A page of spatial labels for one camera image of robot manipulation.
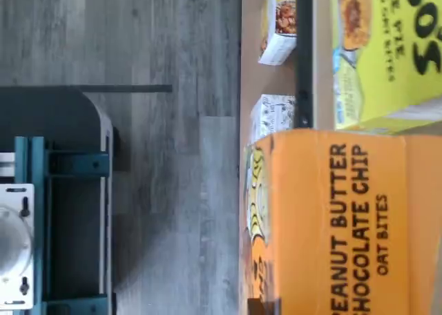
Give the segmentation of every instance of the cereal box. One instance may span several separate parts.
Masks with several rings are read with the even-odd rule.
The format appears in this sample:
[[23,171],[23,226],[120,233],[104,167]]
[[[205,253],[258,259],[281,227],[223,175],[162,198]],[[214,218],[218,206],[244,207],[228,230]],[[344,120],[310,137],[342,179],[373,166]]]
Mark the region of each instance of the cereal box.
[[442,314],[441,150],[442,137],[313,130],[250,146],[248,314]]
[[442,0],[331,0],[336,128],[442,120]]
[[288,95],[261,95],[251,112],[250,143],[278,131],[294,127],[295,97]]
[[265,0],[261,19],[259,62],[281,65],[296,47],[296,0]]

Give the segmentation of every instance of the product packaging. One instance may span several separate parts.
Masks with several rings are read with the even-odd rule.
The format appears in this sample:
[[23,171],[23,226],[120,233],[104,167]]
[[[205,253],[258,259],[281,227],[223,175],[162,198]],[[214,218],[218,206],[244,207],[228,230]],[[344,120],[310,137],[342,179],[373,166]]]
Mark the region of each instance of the product packaging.
[[336,128],[442,120],[442,0],[331,0]]
[[265,0],[261,16],[261,64],[281,65],[296,47],[296,0]]
[[293,130],[247,151],[249,314],[442,314],[442,137]]
[[278,131],[294,127],[295,97],[288,95],[261,95],[251,112],[250,143]]

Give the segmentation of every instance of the wooden floor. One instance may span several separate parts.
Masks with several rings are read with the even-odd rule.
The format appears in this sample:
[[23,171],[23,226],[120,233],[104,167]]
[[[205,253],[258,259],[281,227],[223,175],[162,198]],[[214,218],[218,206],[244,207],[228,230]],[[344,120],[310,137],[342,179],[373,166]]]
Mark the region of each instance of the wooden floor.
[[0,84],[172,84],[93,95],[122,138],[118,314],[238,307],[240,0],[0,0]]

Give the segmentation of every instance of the food image on box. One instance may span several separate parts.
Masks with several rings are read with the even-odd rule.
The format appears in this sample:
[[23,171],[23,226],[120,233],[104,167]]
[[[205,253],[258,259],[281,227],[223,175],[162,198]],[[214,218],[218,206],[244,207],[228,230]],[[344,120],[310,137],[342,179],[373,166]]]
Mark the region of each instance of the food image on box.
[[296,47],[296,29],[296,0],[265,0],[259,63],[284,63]]
[[271,133],[292,129],[294,115],[293,95],[261,95],[251,111],[250,143]]
[[336,128],[395,133],[442,120],[439,6],[331,0]]

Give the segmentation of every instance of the wooden shelf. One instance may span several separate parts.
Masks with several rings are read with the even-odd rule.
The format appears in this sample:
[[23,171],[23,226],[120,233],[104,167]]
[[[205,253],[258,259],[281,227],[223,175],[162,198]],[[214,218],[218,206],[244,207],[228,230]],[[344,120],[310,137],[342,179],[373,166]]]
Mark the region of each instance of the wooden shelf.
[[[303,40],[298,33],[298,46],[282,66],[266,66],[258,63],[260,52],[260,21],[264,0],[242,0],[242,52],[241,52],[241,98],[240,98],[240,233],[244,233],[246,215],[242,201],[244,186],[244,148],[249,140],[250,113],[261,94],[288,94],[299,96],[299,89],[307,90],[311,119],[310,125],[318,129],[333,129],[334,98],[332,70],[332,27],[329,0],[310,0],[311,19],[307,37],[312,40],[309,53],[305,54]],[[308,77],[297,88],[297,76]],[[244,268],[240,261],[240,314],[247,313]]]

